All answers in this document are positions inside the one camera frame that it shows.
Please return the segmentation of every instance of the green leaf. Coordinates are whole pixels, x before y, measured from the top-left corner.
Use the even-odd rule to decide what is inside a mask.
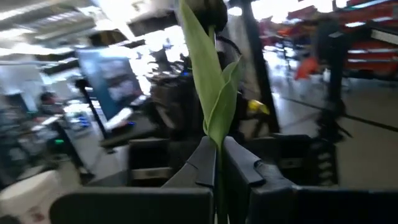
[[[205,117],[205,124],[208,126],[211,111],[224,85],[224,80],[220,75],[221,67],[214,43],[185,1],[180,1],[180,12],[185,41],[192,61],[195,88]]]
[[[215,106],[211,112],[208,123],[208,135],[221,150],[225,136],[228,134],[235,115],[236,95],[240,72],[238,65],[240,60],[229,64],[223,71],[223,77],[229,77],[220,91]]]

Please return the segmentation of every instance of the orange object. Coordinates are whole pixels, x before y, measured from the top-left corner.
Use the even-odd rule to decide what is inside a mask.
[[[305,59],[301,65],[298,66],[295,80],[299,79],[309,79],[312,73],[315,73],[318,70],[318,62],[316,58],[310,57]]]

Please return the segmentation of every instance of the green light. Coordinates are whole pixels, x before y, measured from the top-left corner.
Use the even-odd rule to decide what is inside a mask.
[[[62,140],[62,139],[56,139],[56,140],[55,140],[55,143],[56,143],[56,144],[62,144],[62,143],[63,143],[63,140]]]

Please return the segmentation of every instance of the white container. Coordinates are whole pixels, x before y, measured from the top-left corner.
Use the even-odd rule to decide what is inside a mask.
[[[5,215],[23,224],[51,224],[49,210],[63,195],[58,172],[47,171],[17,182],[0,193],[0,207]]]

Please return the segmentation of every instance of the yellow object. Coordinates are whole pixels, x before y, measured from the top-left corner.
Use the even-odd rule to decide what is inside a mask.
[[[269,114],[268,107],[257,100],[249,100],[248,106],[250,112],[261,111],[262,113]]]

